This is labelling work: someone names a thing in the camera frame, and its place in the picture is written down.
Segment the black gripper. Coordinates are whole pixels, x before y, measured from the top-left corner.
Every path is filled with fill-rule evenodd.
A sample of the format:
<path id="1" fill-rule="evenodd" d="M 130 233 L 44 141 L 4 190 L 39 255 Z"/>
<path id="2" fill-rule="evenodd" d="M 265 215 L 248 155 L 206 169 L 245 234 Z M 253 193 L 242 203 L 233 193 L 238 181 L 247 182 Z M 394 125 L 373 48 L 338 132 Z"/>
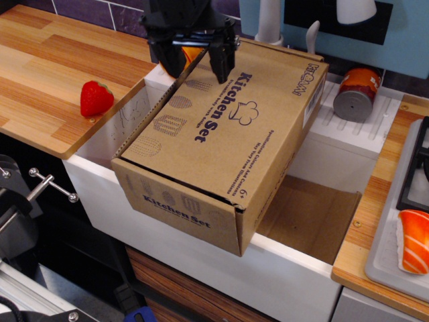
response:
<path id="1" fill-rule="evenodd" d="M 239 38 L 235 20 L 213 9 L 210 1 L 150 1 L 141 16 L 148 43 L 166 72 L 178 78 L 187 63 L 185 42 L 210 42 L 210 66 L 218 83 L 227 81 L 235 67 Z"/>

